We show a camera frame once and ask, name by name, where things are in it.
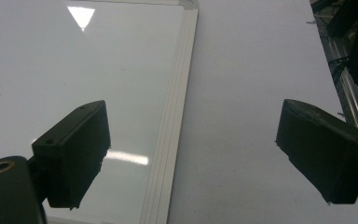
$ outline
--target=white surface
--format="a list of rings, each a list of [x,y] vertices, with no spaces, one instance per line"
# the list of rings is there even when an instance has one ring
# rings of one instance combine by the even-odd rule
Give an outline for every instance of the white surface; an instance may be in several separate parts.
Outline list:
[[[308,0],[200,0],[170,224],[358,223],[275,144],[282,101],[337,115]]]
[[[67,7],[83,7],[72,10],[76,21]],[[112,148],[103,169],[80,209],[45,203],[48,216],[63,218],[55,221],[139,223],[167,94],[175,90],[170,99],[184,102],[174,87],[181,82],[170,81],[186,74],[172,72],[183,13],[179,6],[0,1],[0,158],[31,157],[31,143],[77,106],[107,104]],[[182,115],[172,112],[170,123]]]

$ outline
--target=screw hole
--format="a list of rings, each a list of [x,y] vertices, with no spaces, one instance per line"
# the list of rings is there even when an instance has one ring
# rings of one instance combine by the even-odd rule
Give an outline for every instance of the screw hole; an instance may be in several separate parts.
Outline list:
[[[7,170],[10,170],[11,167],[14,166],[14,161],[1,161],[0,162],[0,174],[7,171]]]

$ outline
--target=black rubber pad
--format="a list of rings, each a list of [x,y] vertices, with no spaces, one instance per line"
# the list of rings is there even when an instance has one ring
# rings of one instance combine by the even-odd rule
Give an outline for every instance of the black rubber pad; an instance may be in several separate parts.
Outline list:
[[[276,142],[329,203],[358,196],[358,130],[322,109],[285,100]]]
[[[48,171],[51,207],[79,207],[110,148],[104,101],[82,105],[32,144],[40,169]]]

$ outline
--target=white table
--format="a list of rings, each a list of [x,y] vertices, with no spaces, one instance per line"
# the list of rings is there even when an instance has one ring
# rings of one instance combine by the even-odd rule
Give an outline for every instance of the white table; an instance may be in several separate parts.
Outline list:
[[[285,98],[341,112],[308,0],[200,0],[169,223],[358,223],[274,143]]]

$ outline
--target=metal frame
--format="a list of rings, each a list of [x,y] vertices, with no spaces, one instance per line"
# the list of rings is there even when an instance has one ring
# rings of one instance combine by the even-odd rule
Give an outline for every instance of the metal frame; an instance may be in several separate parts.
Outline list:
[[[339,45],[339,40],[329,37],[329,48],[334,58],[341,58],[348,55],[343,45]],[[358,128],[358,85],[356,85],[347,68],[341,74],[339,81],[345,91],[346,99],[348,100],[349,107],[351,109],[351,115],[355,122],[356,128]]]
[[[325,7],[328,7],[335,3],[337,0],[318,0],[311,4],[313,13],[316,13]]]
[[[179,5],[183,6],[185,11],[146,187],[140,222],[143,224],[165,223],[168,218],[190,59],[199,12],[197,1],[179,1]]]

